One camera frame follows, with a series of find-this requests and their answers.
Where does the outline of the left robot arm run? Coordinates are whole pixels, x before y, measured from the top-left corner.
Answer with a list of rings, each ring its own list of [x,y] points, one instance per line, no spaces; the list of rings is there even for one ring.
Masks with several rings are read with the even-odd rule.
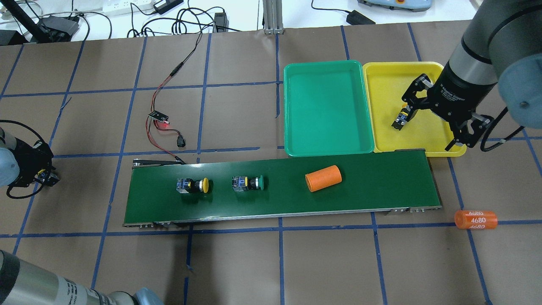
[[[36,134],[29,145],[1,130],[1,186],[11,197],[15,187],[36,183],[42,189],[59,181],[52,164],[53,153]],[[16,255],[1,251],[2,305],[161,305],[150,289],[141,288],[131,295],[124,291],[104,294],[31,264]]]

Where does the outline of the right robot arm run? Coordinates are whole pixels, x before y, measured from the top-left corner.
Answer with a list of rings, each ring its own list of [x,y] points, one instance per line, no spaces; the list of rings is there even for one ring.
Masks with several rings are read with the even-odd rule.
[[[409,85],[392,126],[429,109],[453,133],[445,150],[480,143],[484,152],[526,127],[540,129],[541,20],[540,0],[482,2],[436,81],[422,74]]]

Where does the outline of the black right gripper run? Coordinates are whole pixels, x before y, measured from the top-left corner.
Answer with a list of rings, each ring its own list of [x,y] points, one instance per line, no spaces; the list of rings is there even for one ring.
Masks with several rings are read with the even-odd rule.
[[[428,75],[421,74],[412,81],[401,100],[411,110],[408,122],[418,110],[430,108],[448,122],[453,133],[453,139],[445,147],[445,151],[449,151],[455,145],[473,147],[492,125],[492,116],[475,112],[493,87],[493,84],[469,83],[454,72],[442,72],[434,84]],[[418,97],[418,92],[423,91],[427,92],[427,97]]]

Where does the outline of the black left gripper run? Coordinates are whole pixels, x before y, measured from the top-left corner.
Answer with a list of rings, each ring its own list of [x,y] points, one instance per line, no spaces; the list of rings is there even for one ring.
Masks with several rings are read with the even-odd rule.
[[[33,146],[18,141],[15,147],[15,159],[19,165],[19,176],[15,180],[16,187],[28,187],[32,182],[38,182],[38,173],[45,170],[55,170],[52,164],[54,157],[49,145],[37,141]]]

